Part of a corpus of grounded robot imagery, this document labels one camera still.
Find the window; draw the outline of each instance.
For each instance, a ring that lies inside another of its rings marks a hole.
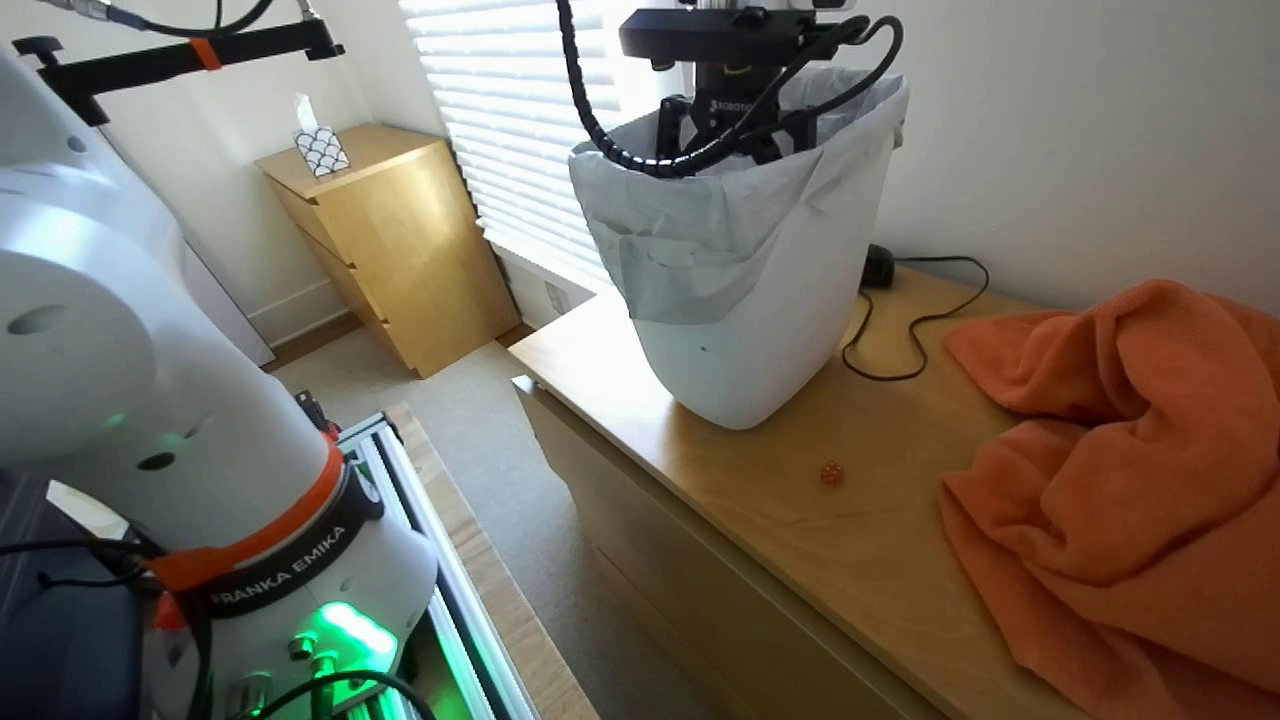
[[[568,183],[568,153],[587,136],[568,98],[555,0],[398,0],[398,11],[484,236],[578,286],[604,286],[604,263]],[[607,0],[573,0],[573,11],[601,123],[618,123],[635,104],[656,107],[656,82],[638,91],[644,98],[618,94]]]

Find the orange cloth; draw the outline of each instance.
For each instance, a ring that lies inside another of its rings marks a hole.
[[[1019,414],[944,482],[1015,665],[1093,714],[1280,714],[1280,319],[1158,278],[948,346]]]

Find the floor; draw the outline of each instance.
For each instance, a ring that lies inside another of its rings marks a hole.
[[[704,696],[601,585],[578,544],[573,499],[542,463],[512,392],[519,363],[501,342],[475,346],[429,379],[410,379],[376,336],[348,333],[276,368],[276,376],[292,392],[309,387],[335,423],[404,401],[414,408],[481,527],[601,714],[710,714]]]

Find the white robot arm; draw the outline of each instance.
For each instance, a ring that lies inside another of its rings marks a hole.
[[[376,513],[331,520],[361,513],[361,478],[193,304],[172,212],[16,54],[0,54],[0,104],[0,463],[127,514],[166,551],[152,558],[166,592],[223,592],[209,655],[220,714],[243,677],[309,680],[287,642],[335,599],[409,634],[437,586],[433,544]],[[287,586],[287,573],[229,585],[301,534],[322,569]]]

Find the black cable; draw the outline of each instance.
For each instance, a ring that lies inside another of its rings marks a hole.
[[[142,581],[152,581],[146,569],[135,569],[133,576],[106,576],[106,581],[34,573],[41,586],[152,586]]]
[[[312,696],[312,690],[319,690],[319,688],[326,688],[326,682],[342,682],[342,680],[362,680],[362,682],[394,688],[394,690],[410,705],[410,711],[414,711],[419,720],[433,720],[433,708],[429,708],[398,677],[391,677],[391,671],[368,671],[368,668],[312,677],[312,680],[287,688],[284,696],[276,696],[276,698],[272,698],[268,708],[260,708],[252,720],[276,714],[276,711],[287,708],[292,698]]]
[[[951,308],[913,316],[908,341],[913,341],[916,363],[902,368],[902,371],[866,371],[866,368],[859,368],[859,363],[849,360],[849,353],[866,336],[871,316],[874,316],[874,300],[871,300],[866,293],[859,293],[865,304],[866,304],[866,313],[865,313],[865,319],[855,324],[855,333],[849,336],[849,342],[841,346],[841,363],[845,363],[849,371],[865,376],[865,379],[874,379],[874,384],[900,384],[900,379],[925,376],[925,368],[928,368],[928,346],[925,346],[925,341],[921,341],[921,329],[925,329],[925,324],[936,324],[936,319],[958,316],[965,308],[973,308],[973,304],[975,304],[980,297],[986,297],[986,286],[990,286],[990,272],[986,272],[986,263],[975,259],[975,257],[900,257],[895,263],[966,263],[966,268],[980,272],[980,285],[975,285],[958,304],[951,304]]]
[[[568,76],[573,107],[575,107],[583,132],[587,132],[591,145],[604,153],[604,159],[612,159],[612,162],[618,162],[618,168],[630,168],[630,171],[644,171],[644,175],[665,175],[665,180],[671,180],[671,175],[696,175],[696,171],[721,162],[723,156],[731,156],[731,153],[738,146],[738,132],[745,132],[748,123],[755,123],[758,110],[766,110],[766,104],[776,98],[776,91],[779,91],[809,61],[814,61],[814,54],[822,54],[831,43],[849,40],[851,27],[865,27],[859,17],[827,27],[819,40],[809,43],[809,52],[794,52],[791,62],[782,62],[782,66],[766,80],[766,89],[751,98],[751,107],[748,107],[745,116],[731,120],[731,129],[723,129],[715,139],[707,139],[707,145],[698,145],[698,146],[691,146],[691,153],[684,153],[684,156],[656,159],[656,156],[635,156],[635,153],[618,146],[618,145],[601,129],[601,120],[594,120],[594,110],[591,110],[591,98],[587,98],[578,52],[575,52],[573,4],[568,4],[568,0],[555,0],[555,11],[561,11],[564,76]]]
[[[859,76],[859,80],[855,80],[851,89],[845,89],[841,94],[831,94],[831,98],[822,98],[822,104],[794,107],[794,110],[787,110],[787,116],[822,116],[822,110],[855,98],[855,94],[866,91],[871,82],[881,82],[881,76],[893,66],[893,61],[895,61],[895,52],[902,48],[902,37],[908,37],[908,30],[902,30],[902,19],[881,17],[855,43],[866,43],[881,27],[889,27],[893,40],[889,40],[889,52],[881,54],[881,62],[874,62],[866,76]]]
[[[133,539],[96,539],[96,534],[0,544],[0,554],[61,551],[61,548],[111,548],[111,551],[152,554],[142,544],[133,544]]]
[[[140,27],[140,30],[158,30],[158,37],[236,37],[243,27],[252,27],[260,17],[268,17],[272,0],[256,0],[243,17],[236,17],[232,24],[220,27],[174,27],[174,24],[156,24],[146,17],[135,17],[127,6],[111,6],[106,4],[106,19]]]

